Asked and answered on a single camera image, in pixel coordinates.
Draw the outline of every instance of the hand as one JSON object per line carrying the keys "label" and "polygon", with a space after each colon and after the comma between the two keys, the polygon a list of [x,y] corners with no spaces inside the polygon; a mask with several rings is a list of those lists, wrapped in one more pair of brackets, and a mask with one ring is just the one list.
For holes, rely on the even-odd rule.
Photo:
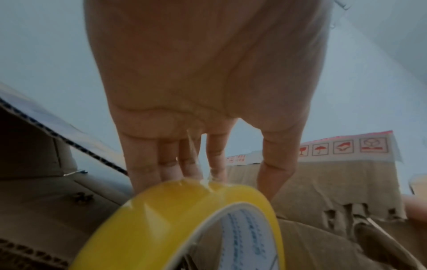
{"label": "hand", "polygon": [[207,133],[211,173],[238,118],[260,129],[259,189],[294,173],[322,69],[330,0],[86,0],[89,42],[129,177],[141,192],[201,178],[187,130]]}

